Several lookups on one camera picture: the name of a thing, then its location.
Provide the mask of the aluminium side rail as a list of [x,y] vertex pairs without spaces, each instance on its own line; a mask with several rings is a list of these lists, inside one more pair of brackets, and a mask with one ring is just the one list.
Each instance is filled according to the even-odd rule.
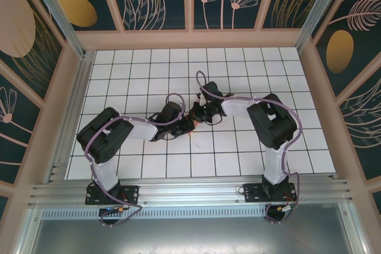
[[58,174],[54,174],[54,168],[58,165],[65,169],[67,168],[74,146],[74,137],[79,125],[80,113],[95,55],[95,51],[86,51],[85,55],[77,62],[73,78],[71,80],[64,80],[58,85],[58,90],[63,90],[66,84],[68,93],[62,97],[64,99],[64,106],[55,113],[59,125],[49,157],[48,168],[43,181],[44,184],[49,184],[52,180],[65,179],[67,171],[58,171]]

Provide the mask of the wall panel with feather outline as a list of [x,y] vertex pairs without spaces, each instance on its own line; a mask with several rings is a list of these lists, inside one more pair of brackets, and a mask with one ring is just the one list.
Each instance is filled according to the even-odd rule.
[[381,0],[342,0],[316,48],[338,96],[381,52]]

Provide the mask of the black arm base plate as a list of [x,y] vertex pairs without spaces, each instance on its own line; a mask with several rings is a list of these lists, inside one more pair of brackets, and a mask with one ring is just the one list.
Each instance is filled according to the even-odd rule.
[[245,202],[286,202],[288,198],[296,201],[296,189],[293,183],[264,187],[262,183],[243,185]]
[[[115,186],[109,191],[109,194],[123,202],[137,204],[139,197],[138,186]],[[107,196],[98,185],[88,186],[85,196],[86,205],[116,205],[120,204]]]

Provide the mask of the short aluminium frame strut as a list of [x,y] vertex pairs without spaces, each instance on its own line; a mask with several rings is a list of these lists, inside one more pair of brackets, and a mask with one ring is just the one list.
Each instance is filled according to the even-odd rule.
[[20,232],[17,235],[13,254],[32,254],[42,214],[42,208],[33,208],[26,211]]
[[371,254],[355,205],[339,203],[338,206],[352,253]]

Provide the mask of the aluminium frame post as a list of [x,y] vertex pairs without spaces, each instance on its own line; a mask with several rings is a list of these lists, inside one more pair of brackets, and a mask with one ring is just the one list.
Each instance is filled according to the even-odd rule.
[[64,33],[69,44],[73,48],[74,52],[81,59],[85,56],[85,50],[80,43],[79,38],[77,37],[71,23],[68,18],[65,16],[63,9],[61,8],[58,0],[43,0],[46,6],[50,9],[53,18],[55,18],[58,26],[61,31]]
[[316,0],[294,44],[299,55],[332,0]]

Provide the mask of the wide aluminium mounting rail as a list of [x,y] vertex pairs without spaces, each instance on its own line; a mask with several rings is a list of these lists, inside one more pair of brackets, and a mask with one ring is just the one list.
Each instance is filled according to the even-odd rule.
[[[261,176],[139,178],[121,180],[122,185],[139,186],[142,206],[219,206],[242,205],[245,183],[260,183]],[[29,206],[41,208],[83,207],[87,180],[60,180],[34,185],[27,199]],[[299,202],[351,202],[353,195],[345,180],[327,174],[301,175]]]

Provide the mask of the grey metal sheet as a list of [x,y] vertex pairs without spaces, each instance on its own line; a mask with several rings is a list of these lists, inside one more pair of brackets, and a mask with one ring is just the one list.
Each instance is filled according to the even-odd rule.
[[262,217],[41,220],[32,254],[353,254],[338,203],[297,207],[289,220]]

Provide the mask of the pink paper sheet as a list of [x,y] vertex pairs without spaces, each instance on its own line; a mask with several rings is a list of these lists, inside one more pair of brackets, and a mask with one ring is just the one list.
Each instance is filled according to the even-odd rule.
[[198,122],[193,120],[192,117],[190,116],[185,116],[186,120],[186,134],[191,134],[194,130],[195,127],[198,125]]

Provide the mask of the wall panel with single flower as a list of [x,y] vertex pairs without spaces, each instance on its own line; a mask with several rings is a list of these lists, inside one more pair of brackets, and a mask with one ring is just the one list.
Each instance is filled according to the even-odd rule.
[[0,181],[15,184],[29,150],[40,107],[0,61]]

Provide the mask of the wall panel with large circle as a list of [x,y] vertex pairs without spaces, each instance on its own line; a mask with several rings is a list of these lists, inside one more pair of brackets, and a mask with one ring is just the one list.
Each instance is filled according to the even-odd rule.
[[0,60],[41,99],[62,48],[32,0],[0,0]]

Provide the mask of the wall panel with fern outlines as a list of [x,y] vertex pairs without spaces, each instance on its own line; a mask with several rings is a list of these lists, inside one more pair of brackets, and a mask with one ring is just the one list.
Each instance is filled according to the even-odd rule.
[[381,176],[381,79],[362,84],[340,109],[366,180]]

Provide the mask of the small circuit board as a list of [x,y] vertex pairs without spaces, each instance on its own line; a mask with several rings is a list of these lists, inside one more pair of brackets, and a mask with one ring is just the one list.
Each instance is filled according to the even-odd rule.
[[122,207],[122,206],[101,208],[98,212],[98,216],[99,217],[120,217],[126,209],[124,208],[124,211],[119,211],[118,210],[119,207]]

